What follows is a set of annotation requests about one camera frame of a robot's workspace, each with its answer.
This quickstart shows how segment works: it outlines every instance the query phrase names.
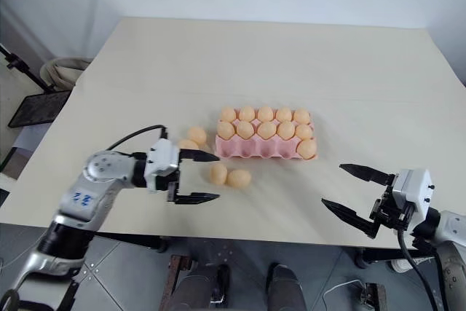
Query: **egg tray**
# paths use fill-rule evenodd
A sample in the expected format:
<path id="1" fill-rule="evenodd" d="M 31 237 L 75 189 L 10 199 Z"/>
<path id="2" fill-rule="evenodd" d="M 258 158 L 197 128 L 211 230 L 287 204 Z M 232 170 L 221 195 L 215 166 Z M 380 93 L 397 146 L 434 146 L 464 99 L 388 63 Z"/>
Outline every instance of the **egg tray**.
<path id="1" fill-rule="evenodd" d="M 236 127 L 240 121 L 235 119 L 232 124 Z M 280 122 L 276 119 L 272 120 L 275 125 L 279 125 Z M 250 122 L 254 126 L 254 135 L 248 140 L 245 140 L 238 134 L 234 134 L 229 140 L 224 140 L 220 136 L 216 135 L 216 155 L 221 158 L 230 157 L 261 157 L 261 158 L 272 158 L 279 157 L 285 160 L 300 159 L 303 157 L 296 152 L 296 147 L 301 142 L 298 136 L 294 136 L 289 140 L 283 140 L 279 135 L 275 134 L 271 138 L 264 140 L 257 135 L 257 127 L 262 123 L 258 119 L 254 119 Z M 317 154 L 308 160 L 317 158 Z"/>

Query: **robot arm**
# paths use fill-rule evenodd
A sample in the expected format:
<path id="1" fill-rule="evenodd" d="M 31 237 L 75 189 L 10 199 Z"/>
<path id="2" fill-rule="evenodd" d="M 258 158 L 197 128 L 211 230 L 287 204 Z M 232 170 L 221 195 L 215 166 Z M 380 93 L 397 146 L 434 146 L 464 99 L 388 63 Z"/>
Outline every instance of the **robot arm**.
<path id="1" fill-rule="evenodd" d="M 160 138 L 148 154 L 100 151 L 87 159 L 76 182 L 63 195 L 57 213 L 38 245 L 0 302 L 0 310 L 69 310 L 78 283 L 72 280 L 84 264 L 84 256 L 117 194 L 122 189 L 147 187 L 168 190 L 167 200 L 175 204 L 200 204 L 217 194 L 178 195 L 179 164 L 218 160 L 203 151 L 178 149 Z"/>
<path id="2" fill-rule="evenodd" d="M 414 236 L 413 246 L 437 254 L 441 263 L 441 288 L 444 287 L 444 309 L 466 310 L 466 216 L 449 211 L 439 213 L 430 208 L 434 186 L 428 170 L 401 170 L 386 174 L 361 165 L 343 164 L 341 168 L 365 181 L 386 186 L 376 200 L 370 219 L 335 202 L 322 199 L 324 205 L 342 221 L 375 238 L 381 225 Z"/>

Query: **brown egg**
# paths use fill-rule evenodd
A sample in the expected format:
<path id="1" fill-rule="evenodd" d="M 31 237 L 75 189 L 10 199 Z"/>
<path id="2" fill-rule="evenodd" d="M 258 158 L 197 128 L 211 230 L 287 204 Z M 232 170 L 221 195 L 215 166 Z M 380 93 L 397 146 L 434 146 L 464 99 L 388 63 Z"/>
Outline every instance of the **brown egg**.
<path id="1" fill-rule="evenodd" d="M 279 122 L 284 122 L 286 120 L 288 120 L 290 122 L 291 119 L 292 119 L 291 110 L 288 107 L 282 107 L 275 114 L 275 118 Z"/>
<path id="2" fill-rule="evenodd" d="M 221 110 L 220 120 L 222 122 L 233 122 L 236 119 L 236 111 L 232 107 L 224 107 Z"/>
<path id="3" fill-rule="evenodd" d="M 311 115 L 306 109 L 297 109 L 294 111 L 293 120 L 299 124 L 309 124 L 311 122 Z"/>
<path id="4" fill-rule="evenodd" d="M 218 122 L 217 134 L 224 140 L 229 140 L 234 135 L 234 126 L 228 122 Z"/>
<path id="5" fill-rule="evenodd" d="M 257 128 L 257 135 L 268 140 L 277 133 L 277 126 L 272 122 L 264 122 Z"/>
<path id="6" fill-rule="evenodd" d="M 202 146 L 207 140 L 207 134 L 201 127 L 190 127 L 188 130 L 188 139 Z"/>
<path id="7" fill-rule="evenodd" d="M 289 140 L 294 136 L 294 124 L 289 121 L 284 121 L 278 125 L 277 134 L 283 140 Z"/>
<path id="8" fill-rule="evenodd" d="M 301 140 L 309 140 L 314 135 L 312 128 L 306 124 L 300 124 L 296 127 L 296 136 Z"/>
<path id="9" fill-rule="evenodd" d="M 252 176 L 247 170 L 233 170 L 228 176 L 226 177 L 226 183 L 231 187 L 235 187 L 237 189 L 246 187 L 252 179 Z"/>
<path id="10" fill-rule="evenodd" d="M 181 140 L 180 142 L 178 142 L 178 148 L 179 149 L 199 149 L 199 146 L 193 140 Z"/>
<path id="11" fill-rule="evenodd" d="M 215 185 L 225 184 L 227 173 L 225 165 L 220 162 L 215 163 L 210 167 L 210 182 Z"/>
<path id="12" fill-rule="evenodd" d="M 251 123 L 242 120 L 236 126 L 236 133 L 245 140 L 248 140 L 252 135 L 254 135 L 254 127 Z"/>
<path id="13" fill-rule="evenodd" d="M 245 122 L 250 122 L 256 118 L 256 111 L 251 106 L 245 106 L 240 110 L 240 115 L 238 116 L 240 120 Z"/>
<path id="14" fill-rule="evenodd" d="M 305 160 L 315 156 L 317 152 L 317 143 L 315 140 L 303 140 L 296 147 L 296 152 Z"/>
<path id="15" fill-rule="evenodd" d="M 270 122 L 274 119 L 274 112 L 270 107 L 263 106 L 257 112 L 257 119 L 261 122 Z"/>

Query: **white table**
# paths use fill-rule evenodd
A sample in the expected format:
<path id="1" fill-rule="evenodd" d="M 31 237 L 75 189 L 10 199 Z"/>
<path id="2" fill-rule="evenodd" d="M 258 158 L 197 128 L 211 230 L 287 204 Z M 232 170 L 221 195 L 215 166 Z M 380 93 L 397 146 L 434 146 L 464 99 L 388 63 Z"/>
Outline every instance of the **white table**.
<path id="1" fill-rule="evenodd" d="M 466 90 L 424 30 L 340 25 L 125 18 L 79 79 L 66 106 L 0 208 L 0 221 L 48 226 L 83 162 L 122 136 L 152 124 L 183 138 L 210 133 L 222 106 L 308 108 L 319 159 L 228 160 L 249 169 L 245 190 L 210 185 L 208 165 L 185 162 L 181 191 L 221 197 L 196 206 L 166 194 L 124 190 L 106 232 L 226 237 L 334 245 L 397 246 L 341 222 L 320 199 L 368 217 L 384 188 L 338 168 L 385 172 L 429 168 L 432 206 L 465 212 Z M 121 151 L 145 151 L 158 132 Z"/>

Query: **egg carton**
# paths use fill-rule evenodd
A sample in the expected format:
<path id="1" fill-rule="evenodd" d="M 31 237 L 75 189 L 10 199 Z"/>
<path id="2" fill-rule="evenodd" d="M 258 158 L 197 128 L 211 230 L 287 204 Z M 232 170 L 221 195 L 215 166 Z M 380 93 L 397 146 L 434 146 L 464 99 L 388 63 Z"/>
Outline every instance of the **egg carton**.
<path id="1" fill-rule="evenodd" d="M 238 125 L 240 121 L 235 119 L 232 124 Z M 274 119 L 272 122 L 275 125 L 279 125 L 279 121 Z M 296 152 L 301 139 L 297 136 L 290 138 L 289 140 L 283 140 L 279 135 L 275 134 L 271 138 L 264 140 L 261 136 L 257 135 L 257 127 L 262 123 L 259 119 L 254 119 L 250 122 L 254 126 L 254 135 L 248 140 L 245 140 L 238 134 L 234 134 L 229 140 L 224 140 L 220 136 L 216 135 L 216 155 L 221 158 L 230 157 L 261 157 L 261 158 L 273 158 L 279 157 L 285 160 L 300 159 L 303 157 Z M 312 130 L 314 125 L 312 122 L 308 124 Z M 317 154 L 308 160 L 317 158 Z"/>

